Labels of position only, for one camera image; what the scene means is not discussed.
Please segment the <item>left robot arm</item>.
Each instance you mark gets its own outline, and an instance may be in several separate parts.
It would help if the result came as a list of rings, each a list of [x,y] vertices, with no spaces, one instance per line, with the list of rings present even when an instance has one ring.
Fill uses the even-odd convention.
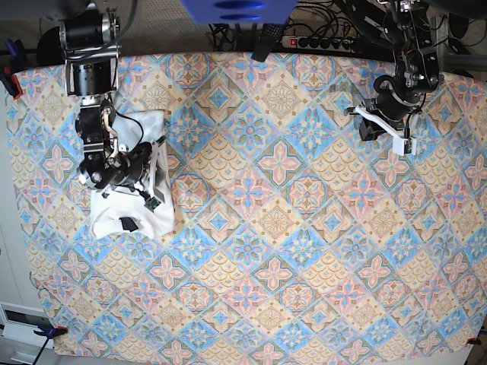
[[[409,123],[422,112],[426,94],[440,83],[436,45],[431,38],[427,6],[421,1],[389,1],[389,22],[383,34],[393,46],[395,75],[374,80],[377,96],[362,102],[368,116],[362,118],[362,141],[374,141],[391,127],[410,136]]]

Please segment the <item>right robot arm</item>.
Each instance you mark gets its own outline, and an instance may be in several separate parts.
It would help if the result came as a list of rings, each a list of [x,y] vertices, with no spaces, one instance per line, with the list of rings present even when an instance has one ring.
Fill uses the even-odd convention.
[[[59,29],[65,59],[65,91],[79,97],[75,130],[83,143],[79,179],[90,189],[108,186],[134,188],[147,170],[152,152],[138,141],[123,151],[113,127],[119,113],[111,94],[118,88],[119,45],[124,31],[113,9],[100,11],[93,1]]]

